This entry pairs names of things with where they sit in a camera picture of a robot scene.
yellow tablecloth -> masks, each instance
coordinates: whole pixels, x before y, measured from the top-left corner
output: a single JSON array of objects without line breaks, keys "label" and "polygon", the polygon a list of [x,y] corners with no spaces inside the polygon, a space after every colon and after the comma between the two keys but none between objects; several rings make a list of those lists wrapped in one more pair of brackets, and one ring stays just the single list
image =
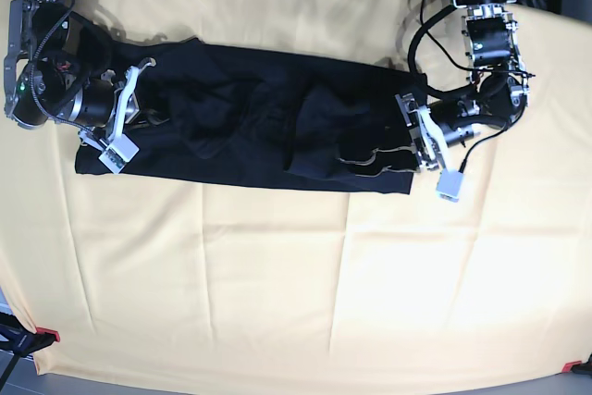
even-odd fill
[{"label": "yellow tablecloth", "polygon": [[[9,0],[0,24],[6,47]],[[430,0],[428,14],[448,0]],[[420,0],[78,0],[118,39],[406,69]],[[0,119],[0,286],[58,330],[41,373],[200,395],[416,394],[547,376],[592,352],[592,29],[512,8],[537,77],[459,204],[74,173],[72,129]],[[461,13],[435,29],[464,61]],[[435,45],[433,84],[463,73]],[[464,149],[454,150],[456,161]]]}]

cable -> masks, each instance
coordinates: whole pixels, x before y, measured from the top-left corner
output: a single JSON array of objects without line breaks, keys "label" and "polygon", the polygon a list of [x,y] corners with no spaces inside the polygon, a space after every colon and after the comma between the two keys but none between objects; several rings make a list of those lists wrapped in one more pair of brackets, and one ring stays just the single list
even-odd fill
[{"label": "cable", "polygon": [[56,32],[56,30],[59,27],[61,27],[62,23],[69,17],[70,13],[72,12],[72,9],[74,9],[75,4],[76,4],[76,0],[70,0],[70,6],[68,7],[68,9],[64,13],[64,15],[51,28],[51,30],[48,31],[47,34],[45,34],[45,37],[43,37],[43,40],[41,41],[41,43],[37,47],[37,50],[35,51],[35,54],[33,55],[33,58],[31,59],[31,74],[30,74],[31,95],[33,97],[33,101],[35,102],[35,104],[37,105],[39,110],[48,119],[51,119],[55,122],[59,122],[62,124],[68,124],[68,125],[71,125],[72,127],[76,127],[79,130],[86,131],[89,134],[89,137],[93,138],[96,142],[100,143],[99,141],[96,140],[95,136],[93,135],[93,131],[91,129],[89,129],[88,127],[85,127],[85,126],[79,124],[78,122],[72,122],[71,120],[66,120],[66,119],[54,116],[51,113],[49,113],[41,104],[41,101],[39,100],[39,96],[37,95],[37,92],[35,91],[34,74],[35,74],[35,69],[37,68],[37,62],[39,61],[39,56],[41,55],[41,52],[43,51],[43,48],[45,47],[47,42],[51,39],[52,35]]},{"label": "cable", "polygon": [[492,134],[491,136],[487,136],[486,138],[483,138],[480,141],[475,142],[473,144],[473,146],[469,149],[469,151],[466,152],[466,155],[464,156],[464,159],[462,160],[461,167],[459,168],[459,172],[464,173],[464,170],[466,169],[466,166],[469,163],[469,156],[475,150],[475,148],[477,148],[479,145],[481,145],[484,142],[491,141],[492,139],[497,138],[501,134],[503,134],[506,131],[508,131],[509,129],[511,129],[514,125],[516,125],[520,121],[520,119],[522,119],[522,116],[524,115],[525,108],[526,108],[526,103],[524,103],[524,105],[522,106],[522,109],[520,110],[520,115],[518,116],[518,118],[516,118],[516,120],[513,121],[513,123],[511,123],[510,121],[506,121],[506,125],[500,131]]},{"label": "cable", "polygon": [[[419,22],[423,25],[425,25],[424,23],[424,11],[426,9],[426,0],[422,0],[422,5],[421,8],[419,10]],[[520,74],[522,76],[526,76],[527,78],[534,78],[535,75],[528,73],[526,71],[522,71],[521,69],[503,69],[503,68],[468,68],[468,67],[463,67],[462,65],[460,65],[459,63],[457,63],[452,56],[450,55],[450,53],[446,50],[446,48],[444,48],[444,45],[442,45],[433,35],[431,32],[427,31],[426,35],[432,40],[432,42],[434,42],[438,48],[442,51],[442,53],[444,53],[444,55],[448,58],[448,60],[452,63],[453,66],[455,66],[457,69],[460,69],[462,71],[467,71],[467,72],[473,72],[473,73],[499,73],[499,74]]]},{"label": "cable", "polygon": [[440,99],[442,101],[457,101],[462,96],[472,95],[476,93],[476,87],[470,83],[465,85],[459,89],[443,92],[441,90],[437,90],[433,87],[430,87],[427,84],[426,77],[420,74],[417,68],[417,61],[415,57],[417,55],[417,48],[419,47],[419,43],[422,42],[422,39],[426,35],[428,31],[430,31],[437,23],[441,20],[445,19],[447,16],[452,14],[456,11],[456,7],[454,5],[445,6],[442,10],[436,13],[435,16],[430,18],[421,28],[417,31],[414,37],[411,40],[411,44],[409,45],[409,54],[407,55],[407,63],[409,64],[409,71],[415,81],[417,82],[417,86],[426,94]]}]

